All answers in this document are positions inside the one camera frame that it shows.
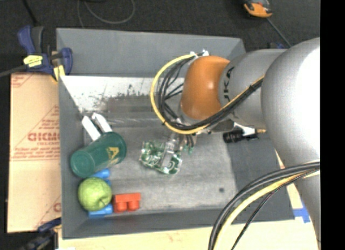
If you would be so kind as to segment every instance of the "green mug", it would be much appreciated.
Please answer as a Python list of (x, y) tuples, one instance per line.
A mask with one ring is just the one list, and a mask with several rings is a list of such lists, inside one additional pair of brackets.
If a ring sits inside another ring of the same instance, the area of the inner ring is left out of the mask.
[(123, 138), (118, 133), (107, 132), (72, 154), (71, 169), (77, 176), (87, 178), (102, 169), (120, 163), (125, 158), (126, 152), (127, 147)]

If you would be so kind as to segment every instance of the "dark carpet floor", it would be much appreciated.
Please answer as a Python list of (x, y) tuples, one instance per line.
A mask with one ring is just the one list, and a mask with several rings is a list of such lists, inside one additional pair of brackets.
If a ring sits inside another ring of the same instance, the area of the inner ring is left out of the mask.
[[(268, 43), (287, 43), (265, 19), (246, 16), (239, 0), (133, 0), (133, 17), (122, 24), (109, 25), (93, 17), (80, 3), (80, 17), (86, 28), (123, 31), (170, 32), (218, 35), (241, 38), (247, 51), (267, 48)], [(320, 36), (321, 0), (269, 0), (272, 23), (291, 45)], [(57, 27), (80, 27), (77, 0), (27, 0), (37, 20), (45, 27), (44, 46), (56, 46)], [(130, 0), (92, 3), (100, 17), (112, 21), (127, 18), (132, 12)], [(0, 0), (0, 71), (20, 63), (6, 59), (22, 54), (16, 33), (32, 24), (21, 0)], [(0, 78), (0, 249), (17, 249), (35, 234), (6, 234), (6, 194), (9, 157), (9, 79)]]

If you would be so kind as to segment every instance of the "yellow cable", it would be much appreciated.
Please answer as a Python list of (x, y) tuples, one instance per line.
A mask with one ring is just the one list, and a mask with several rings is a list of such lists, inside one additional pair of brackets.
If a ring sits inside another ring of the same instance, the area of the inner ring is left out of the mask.
[(176, 59), (173, 59), (172, 61), (168, 62), (167, 64), (165, 64), (156, 74), (156, 76), (153, 79), (152, 85), (151, 85), (151, 90), (150, 90), (150, 99), (151, 99), (151, 105), (153, 107), (153, 110), (155, 111), (156, 115), (158, 116), (158, 118), (172, 131), (176, 132), (176, 133), (180, 133), (180, 134), (193, 134), (195, 132), (198, 132), (202, 129), (204, 129), (205, 127), (207, 127), (207, 125), (204, 125), (202, 127), (198, 127), (192, 130), (180, 130), (177, 129), (173, 126), (171, 126), (168, 122), (166, 122), (165, 118), (162, 116), (162, 114), (159, 112), (156, 102), (155, 102), (155, 86), (156, 83), (158, 82), (159, 77), (161, 76), (161, 74), (167, 69), (169, 68), (171, 65), (184, 60), (184, 59), (188, 59), (195, 56), (195, 54), (186, 54), (186, 55), (182, 55), (181, 57), (178, 57)]
[[(171, 131), (173, 132), (176, 132), (176, 133), (180, 133), (180, 134), (193, 134), (193, 133), (196, 133), (198, 131), (201, 131), (203, 130), (204, 128), (208, 127), (210, 124), (205, 124), (201, 127), (198, 127), (198, 128), (194, 128), (194, 129), (190, 129), (190, 130), (182, 130), (182, 129), (178, 129), (178, 128), (175, 128), (173, 126), (171, 126), (167, 121), (166, 119), (162, 116), (162, 114), (160, 113), (159, 109), (157, 108), (157, 105), (156, 105), (156, 102), (155, 102), (155, 86), (156, 86), (156, 83), (158, 82), (160, 76), (162, 75), (162, 73), (168, 69), (170, 66), (172, 66), (173, 64), (181, 61), (181, 60), (184, 60), (184, 59), (188, 59), (188, 58), (191, 58), (195, 56), (195, 54), (186, 54), (186, 55), (182, 55), (178, 58), (175, 58), (173, 60), (171, 60), (170, 62), (168, 62), (167, 64), (165, 64), (158, 72), (157, 74), (155, 75), (153, 81), (152, 81), (152, 85), (151, 85), (151, 90), (150, 90), (150, 100), (151, 100), (151, 105), (152, 105), (152, 108), (154, 110), (154, 112), (156, 113), (157, 117), (162, 121), (163, 124), (165, 124), (165, 126), (167, 128), (169, 128)], [(260, 82), (262, 79), (264, 78), (264, 75), (262, 75), (259, 79), (257, 79), (256, 81), (254, 81), (252, 85)], [(228, 102), (225, 106), (222, 107), (222, 109), (226, 108), (227, 106), (233, 104), (239, 97), (241, 97), (245, 92), (246, 90), (249, 88), (249, 86), (244, 89), (241, 93), (239, 93), (235, 98), (233, 98), (230, 102)]]
[(305, 174), (305, 172), (302, 173), (298, 173), (296, 175), (290, 176), (290, 177), (286, 177), (282, 180), (276, 181), (275, 183), (261, 189), (260, 191), (252, 194), (251, 196), (249, 196), (248, 198), (246, 198), (245, 200), (243, 200), (243, 202), (240, 203), (240, 205), (238, 205), (238, 207), (236, 207), (232, 213), (228, 216), (228, 218), (226, 219), (226, 221), (224, 222), (222, 228), (219, 231), (215, 246), (214, 246), (214, 250), (221, 250), (221, 249), (228, 249), (229, 248), (229, 244), (225, 244), (223, 248), (221, 248), (220, 246), (222, 245), (222, 240), (225, 237), (224, 234), (226, 232), (229, 232), (228, 229), (230, 228), (232, 222), (238, 217), (238, 215), (252, 202), (254, 202), (255, 200), (259, 199), (260, 197), (264, 196), (265, 194), (272, 192), (273, 190), (275, 190), (276, 188), (278, 188), (279, 186), (293, 180), (294, 178)]

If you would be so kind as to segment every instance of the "red toy block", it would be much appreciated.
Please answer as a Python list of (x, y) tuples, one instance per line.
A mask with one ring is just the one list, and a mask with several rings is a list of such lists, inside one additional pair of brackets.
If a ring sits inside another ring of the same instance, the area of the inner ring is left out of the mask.
[(122, 213), (124, 211), (133, 212), (139, 209), (139, 201), (141, 194), (136, 193), (122, 193), (114, 195), (112, 204), (115, 213)]

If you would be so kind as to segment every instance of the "green apple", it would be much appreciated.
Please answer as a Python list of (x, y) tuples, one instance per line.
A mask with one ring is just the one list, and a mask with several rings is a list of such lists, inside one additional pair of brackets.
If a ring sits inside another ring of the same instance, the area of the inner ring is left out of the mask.
[(112, 200), (112, 188), (102, 178), (89, 177), (78, 187), (78, 199), (87, 211), (98, 211)]

